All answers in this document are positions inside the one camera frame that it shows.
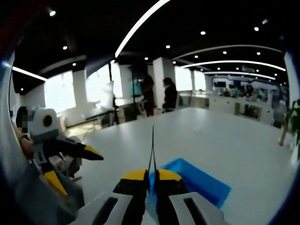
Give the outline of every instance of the white table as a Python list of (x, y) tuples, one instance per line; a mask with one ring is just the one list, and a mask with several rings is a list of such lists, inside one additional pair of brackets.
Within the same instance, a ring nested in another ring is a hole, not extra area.
[(112, 191), (126, 172), (147, 168), (153, 124), (158, 166), (183, 157), (232, 187), (222, 207), (230, 224), (265, 225), (281, 206), (295, 170), (291, 152), (278, 145), (280, 130), (199, 108), (88, 134), (85, 142), (100, 151), (104, 161), (82, 163), (79, 175), (86, 203), (103, 191)]

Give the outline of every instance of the man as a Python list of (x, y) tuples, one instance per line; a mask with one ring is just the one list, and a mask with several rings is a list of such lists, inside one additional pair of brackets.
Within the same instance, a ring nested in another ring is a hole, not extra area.
[(176, 108), (177, 101), (177, 90), (176, 85), (170, 77), (166, 77), (163, 80), (165, 88), (165, 103), (163, 104), (163, 109), (166, 113), (173, 111)]
[(153, 116), (154, 108), (155, 108), (154, 93), (153, 93), (153, 86), (154, 86), (153, 79), (149, 74), (147, 74), (140, 80), (140, 83), (142, 87), (142, 93), (144, 95), (144, 100), (146, 100), (146, 102), (144, 103), (144, 109), (146, 111), (147, 117)]

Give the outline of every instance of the window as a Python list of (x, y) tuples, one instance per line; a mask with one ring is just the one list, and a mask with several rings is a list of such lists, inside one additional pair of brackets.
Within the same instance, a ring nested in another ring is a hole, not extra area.
[[(114, 81), (113, 93), (115, 97), (121, 98), (123, 96), (123, 93), (121, 85), (120, 68), (118, 63), (112, 64), (112, 80)], [(101, 101), (101, 96), (104, 95), (102, 90), (104, 86), (109, 82), (110, 79), (108, 65), (103, 66), (91, 76), (89, 76), (86, 79), (85, 83), (88, 102)]]
[(45, 105), (56, 113), (76, 107), (72, 71), (51, 77), (45, 82)]
[(188, 68), (175, 66), (175, 80), (178, 91), (193, 89), (191, 71)]
[(206, 82), (205, 82), (204, 73), (195, 70), (194, 78), (195, 78), (195, 90), (206, 90)]

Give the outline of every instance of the potted plant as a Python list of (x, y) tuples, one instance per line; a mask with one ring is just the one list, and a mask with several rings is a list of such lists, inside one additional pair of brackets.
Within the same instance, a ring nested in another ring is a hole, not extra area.
[(284, 115), (284, 121), (281, 128), (279, 144), (283, 145), (288, 125), (291, 124), (292, 135), (297, 135), (295, 148), (292, 153), (292, 164), (297, 165), (300, 159), (300, 99), (293, 101), (292, 107), (289, 107)]

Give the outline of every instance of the black ceiling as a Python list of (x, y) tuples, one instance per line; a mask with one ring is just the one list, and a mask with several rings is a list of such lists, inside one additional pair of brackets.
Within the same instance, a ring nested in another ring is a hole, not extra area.
[[(43, 75), (40, 70), (61, 60), (79, 55), (87, 59), (100, 59), (113, 55), (123, 38), (135, 22), (157, 1), (115, 0), (115, 1), (55, 1), (50, 7), (56, 11), (50, 17), (47, 10), (41, 12), (27, 27), (24, 38), (15, 51), (16, 67)], [(285, 31), (280, 18), (286, 16), (290, 7), (267, 1), (251, 1), (248, 4), (228, 1), (171, 0), (161, 7), (134, 34), (123, 51), (139, 53), (135, 57), (121, 56), (120, 62), (149, 61), (165, 56), (175, 58), (198, 49), (220, 45), (263, 45), (282, 51), (235, 47), (218, 49), (185, 56), (191, 63), (213, 60), (252, 60), (285, 67), (283, 56), (286, 48)], [(286, 72), (278, 69), (247, 65), (259, 69), (259, 74), (278, 74), (279, 82), (287, 83)], [(241, 64), (205, 65), (211, 71), (220, 67), (223, 71), (236, 71)], [(73, 68), (71, 63), (66, 69)], [(24, 92), (40, 84), (35, 78), (14, 72), (16, 91)]]

